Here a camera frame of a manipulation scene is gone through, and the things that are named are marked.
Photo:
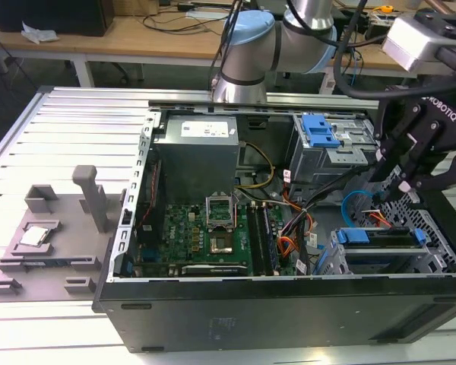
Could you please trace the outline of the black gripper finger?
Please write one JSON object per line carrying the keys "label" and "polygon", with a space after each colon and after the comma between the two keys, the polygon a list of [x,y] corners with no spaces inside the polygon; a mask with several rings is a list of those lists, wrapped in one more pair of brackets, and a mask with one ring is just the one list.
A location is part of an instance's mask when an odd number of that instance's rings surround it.
{"label": "black gripper finger", "polygon": [[432,171],[449,152],[411,150],[403,153],[397,164],[401,172],[385,191],[387,202],[396,201],[411,191],[443,191],[456,186],[456,155],[444,173],[433,175]]}
{"label": "black gripper finger", "polygon": [[371,183],[385,180],[404,153],[404,135],[423,113],[419,102],[380,102],[374,121],[374,138],[379,141]]}

